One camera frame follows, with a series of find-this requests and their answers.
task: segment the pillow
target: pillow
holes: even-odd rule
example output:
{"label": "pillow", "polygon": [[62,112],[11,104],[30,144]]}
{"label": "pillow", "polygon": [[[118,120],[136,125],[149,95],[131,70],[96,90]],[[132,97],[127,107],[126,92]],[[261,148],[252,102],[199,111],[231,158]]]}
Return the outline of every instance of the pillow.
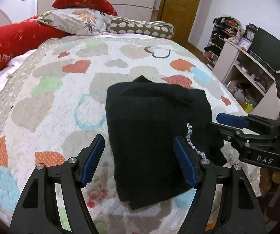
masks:
{"label": "pillow", "polygon": [[137,33],[168,39],[170,39],[175,32],[173,25],[163,21],[134,21],[122,16],[113,17],[107,22],[106,28],[107,32],[111,33]]}
{"label": "pillow", "polygon": [[40,15],[38,22],[76,35],[102,35],[112,16],[92,9],[59,9]]}
{"label": "pillow", "polygon": [[38,48],[44,41],[67,35],[66,32],[37,23],[36,19],[0,27],[0,69],[13,57]]}
{"label": "pillow", "polygon": [[67,9],[74,7],[94,9],[108,15],[117,16],[116,10],[107,0],[55,0],[52,7],[56,9]]}

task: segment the wooden door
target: wooden door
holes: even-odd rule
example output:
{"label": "wooden door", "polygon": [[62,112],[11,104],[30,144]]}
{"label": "wooden door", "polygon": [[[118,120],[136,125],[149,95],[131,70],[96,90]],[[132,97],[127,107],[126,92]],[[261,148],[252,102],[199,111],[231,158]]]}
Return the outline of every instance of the wooden door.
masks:
{"label": "wooden door", "polygon": [[200,0],[164,0],[161,21],[171,23],[175,34],[171,40],[185,46]]}

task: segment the clock face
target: clock face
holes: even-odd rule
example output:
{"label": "clock face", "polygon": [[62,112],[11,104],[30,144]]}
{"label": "clock face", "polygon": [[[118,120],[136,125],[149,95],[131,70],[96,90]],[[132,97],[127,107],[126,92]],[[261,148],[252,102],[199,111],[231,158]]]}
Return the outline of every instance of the clock face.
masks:
{"label": "clock face", "polygon": [[247,31],[246,37],[247,37],[249,40],[253,40],[254,37],[255,37],[255,33],[252,32],[252,31]]}

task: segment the black folded shirt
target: black folded shirt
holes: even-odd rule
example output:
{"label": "black folded shirt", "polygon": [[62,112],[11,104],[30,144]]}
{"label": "black folded shirt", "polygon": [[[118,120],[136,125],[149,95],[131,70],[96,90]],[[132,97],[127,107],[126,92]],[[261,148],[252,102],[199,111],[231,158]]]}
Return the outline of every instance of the black folded shirt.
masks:
{"label": "black folded shirt", "polygon": [[226,163],[219,131],[206,126],[212,113],[203,90],[141,76],[108,88],[106,115],[118,196],[132,210],[191,189],[173,153],[175,136],[187,138],[215,164]]}

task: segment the metal screw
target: metal screw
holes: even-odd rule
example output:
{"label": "metal screw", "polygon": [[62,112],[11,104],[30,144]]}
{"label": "metal screw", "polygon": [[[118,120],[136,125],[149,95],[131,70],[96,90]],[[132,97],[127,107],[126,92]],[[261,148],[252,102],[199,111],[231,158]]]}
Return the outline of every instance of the metal screw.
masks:
{"label": "metal screw", "polygon": [[44,168],[44,164],[40,163],[40,164],[37,164],[37,169],[38,170],[41,170]]}
{"label": "metal screw", "polygon": [[68,160],[69,163],[76,163],[76,161],[77,161],[77,158],[75,158],[75,157],[72,157]]}
{"label": "metal screw", "polygon": [[202,163],[203,163],[203,164],[209,164],[210,161],[209,161],[209,159],[202,159]]}
{"label": "metal screw", "polygon": [[234,169],[237,170],[237,171],[240,171],[242,169],[242,167],[238,164],[235,164]]}

